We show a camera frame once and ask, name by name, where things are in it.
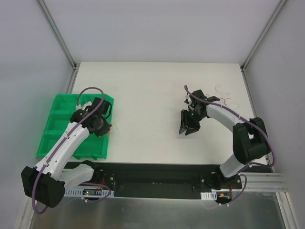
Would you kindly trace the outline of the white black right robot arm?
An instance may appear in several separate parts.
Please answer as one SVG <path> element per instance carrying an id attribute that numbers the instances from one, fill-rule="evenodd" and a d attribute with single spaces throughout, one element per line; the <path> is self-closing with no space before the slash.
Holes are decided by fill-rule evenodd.
<path id="1" fill-rule="evenodd" d="M 185 103 L 181 111 L 179 134 L 190 135 L 200 130 L 200 122 L 212 118 L 233 134 L 233 154 L 214 173 L 214 182 L 219 188 L 226 188 L 232 178 L 247 166 L 260 163 L 255 160 L 272 152 L 264 122 L 261 118 L 245 118 L 220 102 L 220 98 L 204 95 L 202 90 L 189 92 L 187 86 Z"/>

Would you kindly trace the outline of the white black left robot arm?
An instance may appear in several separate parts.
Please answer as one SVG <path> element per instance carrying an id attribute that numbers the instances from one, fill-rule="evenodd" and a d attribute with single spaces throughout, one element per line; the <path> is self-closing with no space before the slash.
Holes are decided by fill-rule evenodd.
<path id="1" fill-rule="evenodd" d="M 93 102 L 77 105 L 64 133 L 49 153 L 34 167 L 22 170 L 24 193 L 32 199 L 33 208 L 36 202 L 54 208 L 66 190 L 85 182 L 91 186 L 102 182 L 101 167 L 92 161 L 85 160 L 67 172 L 63 169 L 89 135 L 103 137 L 109 132 L 111 124 L 107 118 L 111 112 L 112 104 L 98 97 Z"/>

